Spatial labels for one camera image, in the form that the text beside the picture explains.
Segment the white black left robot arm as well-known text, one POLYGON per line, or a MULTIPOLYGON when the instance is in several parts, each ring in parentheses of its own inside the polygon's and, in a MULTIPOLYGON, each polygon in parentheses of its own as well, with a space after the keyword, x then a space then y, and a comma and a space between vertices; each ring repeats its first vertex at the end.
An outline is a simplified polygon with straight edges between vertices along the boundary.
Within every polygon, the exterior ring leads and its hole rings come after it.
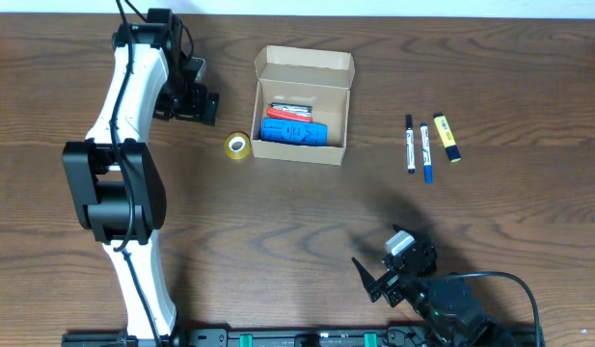
POLYGON ((124 19, 112 37, 115 70, 86 138, 66 143, 63 164, 82 228, 92 232, 118 276, 127 326, 70 333, 64 346, 187 346, 158 246, 167 197, 149 150, 153 120, 213 125, 219 95, 202 82, 203 58, 183 51, 192 35, 170 9, 124 19))

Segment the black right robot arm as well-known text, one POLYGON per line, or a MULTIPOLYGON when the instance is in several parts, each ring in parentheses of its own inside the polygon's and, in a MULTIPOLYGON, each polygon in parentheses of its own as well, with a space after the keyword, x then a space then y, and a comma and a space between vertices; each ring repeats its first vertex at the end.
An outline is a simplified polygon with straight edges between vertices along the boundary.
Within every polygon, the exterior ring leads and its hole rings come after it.
POLYGON ((374 278, 353 258, 371 302, 396 307, 407 302, 445 346, 517 346, 513 334, 487 314, 464 280, 435 276, 438 254, 431 237, 394 226, 382 259, 386 272, 374 278))

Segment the yellow highlighter pen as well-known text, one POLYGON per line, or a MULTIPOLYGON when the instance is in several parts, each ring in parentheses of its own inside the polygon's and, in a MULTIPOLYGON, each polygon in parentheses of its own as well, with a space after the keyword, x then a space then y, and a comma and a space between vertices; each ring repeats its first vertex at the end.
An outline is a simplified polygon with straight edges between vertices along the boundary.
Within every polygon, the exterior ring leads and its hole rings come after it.
POLYGON ((449 127, 446 116, 442 113, 435 114, 433 116, 433 121, 445 148, 448 160, 452 163, 460 161, 461 154, 449 127))

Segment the black whiteboard marker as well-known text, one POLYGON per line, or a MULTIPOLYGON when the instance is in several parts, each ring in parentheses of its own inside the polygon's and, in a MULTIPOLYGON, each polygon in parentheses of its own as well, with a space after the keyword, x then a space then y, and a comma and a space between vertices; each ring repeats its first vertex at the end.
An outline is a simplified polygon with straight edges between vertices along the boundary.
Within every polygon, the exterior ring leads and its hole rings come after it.
POLYGON ((405 116, 405 125, 407 172, 408 174, 414 174, 416 172, 415 140, 413 118, 410 114, 405 116))

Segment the brown cardboard box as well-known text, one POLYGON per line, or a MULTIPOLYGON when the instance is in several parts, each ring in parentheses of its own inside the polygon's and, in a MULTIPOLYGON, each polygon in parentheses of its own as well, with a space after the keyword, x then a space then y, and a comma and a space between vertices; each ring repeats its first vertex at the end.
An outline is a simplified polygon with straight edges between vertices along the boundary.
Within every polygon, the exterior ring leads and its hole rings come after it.
POLYGON ((350 89, 355 76, 351 54, 268 45, 255 59, 257 93, 250 139, 256 158, 340 165, 347 145, 350 89), (260 138, 272 103, 312 107, 311 118, 328 128, 323 147, 288 145, 260 138))

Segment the yellow tape roll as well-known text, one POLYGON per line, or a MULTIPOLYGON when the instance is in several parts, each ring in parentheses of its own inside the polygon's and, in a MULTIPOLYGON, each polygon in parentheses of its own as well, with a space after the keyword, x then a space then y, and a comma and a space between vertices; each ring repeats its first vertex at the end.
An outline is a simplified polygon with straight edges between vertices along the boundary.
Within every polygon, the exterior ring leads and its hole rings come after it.
POLYGON ((234 132, 225 140, 225 153, 232 160, 241 160, 246 158, 251 152, 251 143, 249 136, 243 132, 234 132))

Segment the blue whiteboard marker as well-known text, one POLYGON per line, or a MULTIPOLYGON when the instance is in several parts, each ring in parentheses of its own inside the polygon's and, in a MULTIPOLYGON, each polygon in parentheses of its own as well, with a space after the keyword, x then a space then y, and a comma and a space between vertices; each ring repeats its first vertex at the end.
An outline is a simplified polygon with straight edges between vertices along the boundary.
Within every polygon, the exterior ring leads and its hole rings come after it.
POLYGON ((421 153, 423 163, 424 181, 426 184, 433 183, 433 171, 432 171, 432 156, 429 139, 428 125, 423 122, 419 127, 421 135, 421 153))

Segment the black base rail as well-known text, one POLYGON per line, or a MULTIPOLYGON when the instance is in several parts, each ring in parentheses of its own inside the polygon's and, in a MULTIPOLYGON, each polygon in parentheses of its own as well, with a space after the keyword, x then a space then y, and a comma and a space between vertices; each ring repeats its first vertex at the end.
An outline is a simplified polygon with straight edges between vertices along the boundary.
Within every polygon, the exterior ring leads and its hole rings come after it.
MULTIPOLYGON (((511 336, 515 344, 482 337, 474 346, 537 346, 533 327, 514 327, 511 336)), ((161 346, 184 347, 373 347, 373 346, 452 346, 439 341, 425 327, 403 326, 368 330, 319 331, 227 331, 198 329, 186 336, 177 333, 161 337, 161 346)), ((126 332, 107 334, 64 334, 61 346, 158 346, 153 339, 138 339, 126 332)))

